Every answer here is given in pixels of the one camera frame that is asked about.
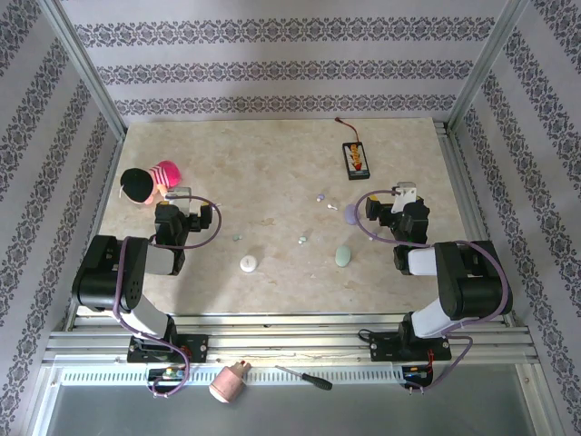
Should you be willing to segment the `black battery pack with lead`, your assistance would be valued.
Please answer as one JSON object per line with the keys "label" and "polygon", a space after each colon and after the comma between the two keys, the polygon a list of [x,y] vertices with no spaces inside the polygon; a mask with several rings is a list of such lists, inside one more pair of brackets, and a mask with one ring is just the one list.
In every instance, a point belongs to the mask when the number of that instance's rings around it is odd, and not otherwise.
{"label": "black battery pack with lead", "polygon": [[341,146],[349,180],[368,180],[370,178],[369,164],[357,129],[339,117],[336,117],[334,121],[347,126],[355,134],[354,141],[343,143]]}

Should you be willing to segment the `plush doll pink black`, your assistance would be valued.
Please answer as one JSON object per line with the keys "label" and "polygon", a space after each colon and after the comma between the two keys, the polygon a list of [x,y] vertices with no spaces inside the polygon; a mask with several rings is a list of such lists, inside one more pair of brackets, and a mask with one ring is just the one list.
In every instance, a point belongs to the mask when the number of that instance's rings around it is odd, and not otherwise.
{"label": "plush doll pink black", "polygon": [[173,161],[161,161],[150,169],[129,168],[120,178],[120,191],[133,203],[151,204],[178,186],[182,174]]}

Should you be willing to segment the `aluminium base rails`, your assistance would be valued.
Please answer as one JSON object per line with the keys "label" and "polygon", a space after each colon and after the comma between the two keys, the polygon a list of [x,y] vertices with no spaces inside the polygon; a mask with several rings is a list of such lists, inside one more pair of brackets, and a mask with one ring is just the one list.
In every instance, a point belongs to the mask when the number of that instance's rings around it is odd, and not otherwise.
{"label": "aluminium base rails", "polygon": [[[369,346],[358,333],[394,332],[401,314],[237,314],[178,316],[179,332],[205,334],[210,365],[245,360],[268,367],[331,366],[370,362]],[[126,360],[130,334],[113,318],[83,313],[62,332],[52,332],[45,365],[114,364]],[[537,347],[528,328],[508,318],[468,326],[449,342],[453,355],[463,350],[464,363],[537,363]]]}

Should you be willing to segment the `pink cylindrical canister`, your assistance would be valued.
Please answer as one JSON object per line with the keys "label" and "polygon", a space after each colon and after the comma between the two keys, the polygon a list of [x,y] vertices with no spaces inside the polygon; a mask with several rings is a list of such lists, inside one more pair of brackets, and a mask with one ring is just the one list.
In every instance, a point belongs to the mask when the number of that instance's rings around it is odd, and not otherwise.
{"label": "pink cylindrical canister", "polygon": [[246,361],[223,367],[209,386],[211,395],[222,403],[233,402],[243,390],[244,376],[250,369],[251,365]]}

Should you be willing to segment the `grey metal panel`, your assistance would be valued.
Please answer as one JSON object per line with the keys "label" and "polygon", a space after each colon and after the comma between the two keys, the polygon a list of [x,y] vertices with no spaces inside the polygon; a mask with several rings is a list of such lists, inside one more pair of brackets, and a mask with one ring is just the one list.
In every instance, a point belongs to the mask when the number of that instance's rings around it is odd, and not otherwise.
{"label": "grey metal panel", "polygon": [[394,385],[249,386],[231,404],[205,386],[169,400],[143,387],[64,386],[46,436],[536,436],[517,390],[453,378],[425,395]]}

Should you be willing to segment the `right aluminium side rail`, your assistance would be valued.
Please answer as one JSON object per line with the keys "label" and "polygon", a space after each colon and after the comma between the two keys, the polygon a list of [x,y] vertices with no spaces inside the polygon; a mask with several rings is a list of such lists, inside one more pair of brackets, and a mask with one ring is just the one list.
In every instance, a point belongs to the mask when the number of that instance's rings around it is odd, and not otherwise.
{"label": "right aluminium side rail", "polygon": [[489,234],[487,226],[478,209],[477,197],[471,187],[468,171],[462,160],[456,139],[448,133],[447,126],[444,123],[435,121],[434,127],[448,170],[448,177],[458,205],[465,234],[470,241],[488,240]]}

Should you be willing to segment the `aluminium side rail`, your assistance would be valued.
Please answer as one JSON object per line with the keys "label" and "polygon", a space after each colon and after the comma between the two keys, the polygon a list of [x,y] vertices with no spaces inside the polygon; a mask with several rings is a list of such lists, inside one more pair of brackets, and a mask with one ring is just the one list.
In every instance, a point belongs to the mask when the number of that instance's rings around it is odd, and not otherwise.
{"label": "aluminium side rail", "polygon": [[[84,246],[83,246],[83,249],[82,249],[81,255],[80,255],[80,260],[79,260],[79,263],[76,265],[76,269],[75,269],[76,271],[78,271],[78,268],[80,267],[80,265],[84,259],[84,256],[89,248],[91,240],[95,237],[96,234],[98,234],[98,231],[101,227],[101,223],[103,221],[103,216],[104,216],[104,211],[105,211],[105,208],[107,205],[108,198],[110,196],[110,192],[112,190],[113,179],[114,179],[115,172],[116,172],[116,169],[117,169],[118,164],[119,164],[124,141],[125,141],[125,136],[116,143],[116,145],[115,145],[115,147],[110,155],[110,159],[108,161],[108,166],[107,166],[107,172],[106,172],[106,175],[105,175],[105,177],[100,185],[100,192],[99,192],[99,196],[97,198],[97,203],[96,203],[96,206],[94,209],[94,214],[92,216],[92,223],[91,223],[90,231],[85,238]],[[67,307],[66,307],[66,311],[64,313],[64,318],[62,319],[62,321],[63,321],[62,325],[59,328],[59,330],[61,332],[70,332],[73,329],[74,321],[75,321],[75,318],[77,316],[77,311],[78,311],[78,301],[76,300],[75,297],[73,297],[71,295],[68,302],[67,302]]]}
{"label": "aluminium side rail", "polygon": [[468,171],[462,160],[456,139],[448,133],[447,126],[444,123],[435,121],[434,127],[448,170],[448,177],[458,205],[465,234],[470,241],[488,240],[489,234],[487,226],[478,209],[477,197],[471,187]]}

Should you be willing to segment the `left aluminium side rail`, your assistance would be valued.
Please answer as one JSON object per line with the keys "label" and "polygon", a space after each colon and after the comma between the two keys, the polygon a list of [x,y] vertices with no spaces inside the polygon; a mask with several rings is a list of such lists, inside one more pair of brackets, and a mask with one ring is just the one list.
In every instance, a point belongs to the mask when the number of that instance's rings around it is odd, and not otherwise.
{"label": "left aluminium side rail", "polygon": [[[108,198],[110,196],[110,192],[112,190],[113,179],[114,179],[115,172],[116,172],[116,169],[117,169],[118,164],[119,164],[124,141],[125,141],[125,136],[116,143],[116,145],[115,145],[115,147],[110,155],[110,159],[108,161],[108,166],[107,166],[107,172],[106,172],[106,175],[105,175],[105,177],[100,185],[100,192],[99,192],[99,196],[97,198],[97,203],[96,203],[96,206],[94,209],[94,214],[92,216],[92,223],[91,223],[90,231],[85,238],[84,246],[83,246],[83,249],[82,249],[81,255],[80,255],[80,260],[79,260],[79,263],[76,265],[76,269],[75,269],[76,271],[78,271],[78,268],[80,267],[80,265],[84,259],[84,256],[89,248],[91,240],[95,237],[96,234],[98,234],[98,231],[101,227],[101,223],[103,221],[103,216],[104,216],[104,211],[105,211],[105,208],[107,205]],[[75,318],[77,316],[77,311],[78,311],[78,301],[76,300],[75,297],[73,297],[71,295],[68,302],[67,302],[67,307],[66,307],[66,311],[64,313],[64,318],[62,319],[62,321],[63,321],[62,325],[59,328],[59,330],[61,332],[70,332],[73,329],[74,321],[75,321]]]}

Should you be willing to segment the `right aluminium frame post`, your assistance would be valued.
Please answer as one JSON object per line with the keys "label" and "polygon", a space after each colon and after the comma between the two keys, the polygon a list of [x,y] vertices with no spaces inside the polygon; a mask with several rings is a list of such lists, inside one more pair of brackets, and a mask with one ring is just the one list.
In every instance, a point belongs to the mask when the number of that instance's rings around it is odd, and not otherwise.
{"label": "right aluminium frame post", "polygon": [[522,15],[530,0],[507,0],[496,23],[492,27],[489,38],[485,42],[477,61],[468,79],[461,89],[451,113],[446,121],[447,135],[455,133],[461,123],[464,114],[468,111],[473,99],[478,93],[479,87],[486,79],[488,72],[495,63],[498,54],[506,43],[512,29]]}

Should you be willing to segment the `aluminium frame post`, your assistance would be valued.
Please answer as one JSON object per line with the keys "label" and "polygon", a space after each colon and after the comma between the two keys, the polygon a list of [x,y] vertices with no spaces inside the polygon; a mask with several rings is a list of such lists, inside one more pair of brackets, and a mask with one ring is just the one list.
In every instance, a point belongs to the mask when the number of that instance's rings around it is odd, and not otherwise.
{"label": "aluminium frame post", "polygon": [[117,140],[124,140],[127,126],[106,90],[94,63],[84,48],[74,25],[68,18],[60,0],[36,0],[56,36],[67,51],[77,73],[84,81],[100,112]]}
{"label": "aluminium frame post", "polygon": [[496,23],[492,27],[489,38],[485,42],[477,61],[468,79],[461,89],[451,113],[446,121],[447,135],[455,133],[461,123],[464,114],[468,111],[473,99],[478,93],[479,87],[486,79],[488,72],[495,63],[498,54],[506,43],[512,29],[522,15],[530,0],[507,0]]}

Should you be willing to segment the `black handled screwdriver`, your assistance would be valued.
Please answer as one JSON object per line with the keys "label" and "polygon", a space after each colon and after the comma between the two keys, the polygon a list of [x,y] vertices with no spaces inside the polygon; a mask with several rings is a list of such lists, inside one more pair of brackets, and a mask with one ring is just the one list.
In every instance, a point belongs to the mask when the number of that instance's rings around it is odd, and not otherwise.
{"label": "black handled screwdriver", "polygon": [[308,374],[305,372],[296,372],[296,371],[293,371],[291,369],[281,367],[279,365],[276,365],[275,368],[282,371],[282,372],[287,372],[288,374],[299,377],[302,381],[310,383],[320,390],[323,390],[323,391],[331,391],[332,390],[333,384],[330,381],[327,381],[321,377],[317,377],[317,376],[314,376],[314,375],[311,375],[311,374]]}

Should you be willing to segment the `left aluminium frame post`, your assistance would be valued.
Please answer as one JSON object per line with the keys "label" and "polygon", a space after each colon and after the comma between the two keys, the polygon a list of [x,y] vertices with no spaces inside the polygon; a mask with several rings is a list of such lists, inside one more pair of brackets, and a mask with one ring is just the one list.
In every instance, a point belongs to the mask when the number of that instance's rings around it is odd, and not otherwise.
{"label": "left aluminium frame post", "polygon": [[94,63],[84,48],[74,25],[68,18],[60,0],[36,0],[56,36],[67,51],[77,73],[84,81],[100,112],[117,140],[124,140],[127,126],[106,90]]}

